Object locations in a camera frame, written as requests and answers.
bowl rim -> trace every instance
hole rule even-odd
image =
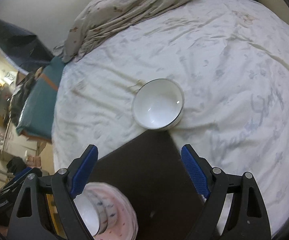
[[[140,123],[140,122],[137,120],[137,118],[135,117],[135,114],[134,114],[134,101],[135,101],[138,93],[140,92],[140,90],[141,90],[142,88],[144,88],[147,84],[149,84],[149,83],[151,83],[151,82],[153,82],[153,81],[157,81],[157,80],[167,80],[167,81],[170,81],[171,83],[173,83],[174,85],[176,85],[176,87],[179,89],[179,91],[180,91],[180,93],[181,93],[182,106],[181,106],[181,109],[180,109],[178,115],[177,115],[171,122],[169,122],[167,125],[161,126],[161,127],[158,127],[158,128],[150,128],[150,127],[148,127],[148,126]],[[137,94],[134,96],[134,98],[133,98],[133,100],[132,100],[131,112],[132,112],[132,117],[133,117],[133,119],[134,119],[135,122],[136,122],[138,125],[140,125],[141,127],[145,128],[145,129],[147,129],[147,130],[160,130],[160,129],[163,129],[163,128],[168,127],[168,126],[171,125],[175,120],[177,120],[177,118],[179,117],[179,115],[181,114],[181,112],[182,112],[182,110],[183,110],[183,107],[184,107],[184,93],[183,93],[183,90],[182,90],[182,88],[180,87],[180,85],[179,85],[177,82],[175,82],[175,81],[173,81],[173,80],[171,80],[171,79],[168,79],[168,78],[157,78],[157,79],[153,79],[153,80],[145,83],[145,84],[138,90]]]

bed sheet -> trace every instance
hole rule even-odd
[[[88,144],[101,158],[144,132],[131,114],[135,85],[156,78],[185,94],[170,130],[179,149],[190,143],[213,167],[252,172],[274,235],[289,217],[289,25],[251,0],[192,0],[69,63],[55,105],[55,170]],[[220,231],[229,207],[228,198]]]

white cabinet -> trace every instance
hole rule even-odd
[[[15,128],[15,125],[9,122],[3,143],[3,152],[23,159],[28,155],[37,155],[38,142],[29,140],[24,135],[18,136]]]

crumpled blanket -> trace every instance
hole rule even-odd
[[[121,30],[190,0],[92,0],[75,19],[67,39],[54,48],[63,62],[80,60]]]

bed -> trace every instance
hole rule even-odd
[[[170,130],[178,148],[190,143],[226,173],[252,172],[274,236],[289,217],[289,25],[255,1],[192,0],[71,61],[54,110],[55,170],[90,143],[101,158],[144,132],[132,99],[139,80],[156,78],[184,90]]]

